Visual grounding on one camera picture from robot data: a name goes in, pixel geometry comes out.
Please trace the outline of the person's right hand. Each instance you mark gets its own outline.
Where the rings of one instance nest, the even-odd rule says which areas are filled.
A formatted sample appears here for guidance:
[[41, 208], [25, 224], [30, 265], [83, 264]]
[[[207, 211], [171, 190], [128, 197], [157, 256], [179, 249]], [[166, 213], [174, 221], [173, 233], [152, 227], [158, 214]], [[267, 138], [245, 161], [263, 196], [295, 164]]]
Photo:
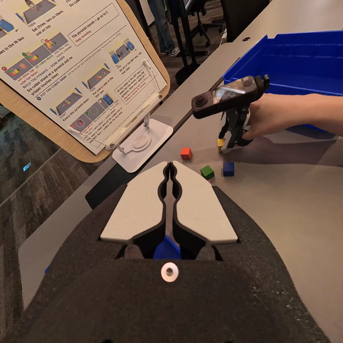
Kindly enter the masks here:
[[264, 94], [249, 106], [250, 128], [242, 136], [245, 140], [278, 133], [296, 123], [292, 114], [292, 101], [288, 95]]

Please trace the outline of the blue plastic storage bin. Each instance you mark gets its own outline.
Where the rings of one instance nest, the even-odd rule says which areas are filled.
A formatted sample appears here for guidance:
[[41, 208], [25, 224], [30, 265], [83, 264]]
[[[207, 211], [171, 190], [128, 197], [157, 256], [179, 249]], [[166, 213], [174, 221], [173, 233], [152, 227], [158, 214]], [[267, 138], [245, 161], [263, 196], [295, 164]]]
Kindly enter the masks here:
[[263, 37], [225, 72], [225, 84], [248, 75], [267, 74], [270, 94], [342, 97], [342, 44], [342, 31]]
[[77, 277], [89, 271], [109, 268], [115, 274], [160, 273], [164, 262], [181, 259], [179, 247], [166, 235], [157, 245], [153, 259], [117, 259], [125, 250], [125, 243], [101, 241], [100, 233], [82, 238], [82, 245], [74, 245], [76, 236], [71, 234], [63, 243], [53, 261], [46, 268], [48, 277]]

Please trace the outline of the black office chair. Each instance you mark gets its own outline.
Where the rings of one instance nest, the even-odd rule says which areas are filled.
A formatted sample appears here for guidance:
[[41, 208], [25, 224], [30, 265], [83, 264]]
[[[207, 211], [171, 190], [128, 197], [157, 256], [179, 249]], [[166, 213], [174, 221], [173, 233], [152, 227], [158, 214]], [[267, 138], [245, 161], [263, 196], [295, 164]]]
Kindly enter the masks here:
[[269, 0], [221, 0], [228, 43], [233, 42], [268, 6]]
[[216, 19], [211, 23], [202, 23], [200, 19], [200, 14], [205, 16], [207, 14], [207, 10], [205, 8], [205, 4], [208, 0], [195, 0], [189, 9], [189, 13], [192, 16], [197, 15], [197, 25], [191, 30], [191, 39], [193, 39], [197, 34], [199, 36], [203, 36], [206, 38], [205, 46], [209, 47], [211, 45], [211, 41], [207, 35], [207, 31], [209, 28], [218, 28], [218, 32], [222, 34], [224, 32], [224, 19]]

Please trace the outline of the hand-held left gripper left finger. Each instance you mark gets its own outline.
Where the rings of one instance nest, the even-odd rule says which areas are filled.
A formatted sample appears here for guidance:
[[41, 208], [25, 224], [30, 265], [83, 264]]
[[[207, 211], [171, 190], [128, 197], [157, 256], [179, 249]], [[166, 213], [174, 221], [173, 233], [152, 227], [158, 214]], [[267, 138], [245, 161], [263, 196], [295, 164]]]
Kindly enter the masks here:
[[102, 241], [137, 245], [145, 258], [153, 258], [165, 237], [169, 170], [170, 163], [163, 161], [126, 185], [100, 235]]

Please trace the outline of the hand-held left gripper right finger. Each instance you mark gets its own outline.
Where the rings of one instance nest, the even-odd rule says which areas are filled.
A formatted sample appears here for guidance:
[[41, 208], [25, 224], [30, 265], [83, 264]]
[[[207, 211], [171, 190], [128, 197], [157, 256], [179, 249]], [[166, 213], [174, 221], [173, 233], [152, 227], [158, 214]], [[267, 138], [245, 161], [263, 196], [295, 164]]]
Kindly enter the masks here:
[[205, 246], [238, 242], [213, 187], [178, 161], [170, 163], [173, 183], [173, 236], [182, 259], [196, 259]]

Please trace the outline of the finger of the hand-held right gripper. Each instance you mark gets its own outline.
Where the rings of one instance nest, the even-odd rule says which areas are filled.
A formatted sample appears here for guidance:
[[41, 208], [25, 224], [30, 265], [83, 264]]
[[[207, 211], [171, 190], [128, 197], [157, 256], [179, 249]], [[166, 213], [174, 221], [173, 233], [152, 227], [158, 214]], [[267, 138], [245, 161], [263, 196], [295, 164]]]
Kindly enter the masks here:
[[221, 147], [222, 153], [228, 153], [233, 147], [234, 147], [234, 141], [232, 138], [232, 132], [227, 131], [224, 138], [223, 138], [223, 144]]

